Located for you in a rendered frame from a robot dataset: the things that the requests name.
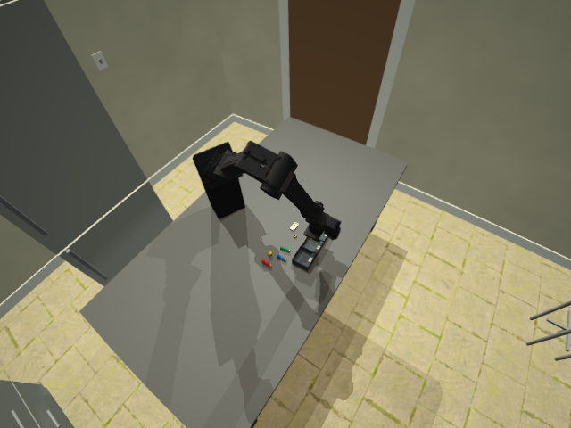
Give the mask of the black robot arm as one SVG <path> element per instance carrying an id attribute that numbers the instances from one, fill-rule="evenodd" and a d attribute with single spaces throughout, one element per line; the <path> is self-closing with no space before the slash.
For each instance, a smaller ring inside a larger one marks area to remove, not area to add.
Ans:
<path id="1" fill-rule="evenodd" d="M 323 212 L 324 205 L 321 202 L 313 203 L 296 179 L 294 172 L 298 165 L 289 154 L 285 152 L 276 154 L 253 141 L 247 143 L 242 153 L 229 150 L 223 152 L 217 149 L 209 162 L 211 165 L 208 163 L 204 174 L 218 182 L 225 180 L 231 183 L 237 174 L 246 173 L 262 183 L 260 189 L 267 195 L 279 200 L 283 194 L 299 209 L 304 218 L 307 217 L 305 220 L 308 220 L 308 223 L 319 226 L 312 228 L 314 235 L 320 237 L 325 231 L 324 233 L 331 240 L 337 239 L 336 235 L 341 229 L 339 227 L 341 221 Z M 213 160 L 215 160 L 214 163 Z"/>

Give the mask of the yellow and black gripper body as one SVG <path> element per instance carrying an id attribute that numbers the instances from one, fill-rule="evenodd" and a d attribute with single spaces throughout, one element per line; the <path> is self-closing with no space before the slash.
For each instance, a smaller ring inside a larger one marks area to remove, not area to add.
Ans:
<path id="1" fill-rule="evenodd" d="M 312 224 L 309 224 L 303 234 L 304 234 L 305 236 L 308 236 L 308 237 L 312 238 L 312 240 L 318 241 L 318 240 L 319 240 L 319 237 L 316 236 L 316 235 L 314 235 L 314 234 L 312 233 L 312 228 L 313 228 L 313 227 L 319 227 L 319 226 L 313 226 Z"/>

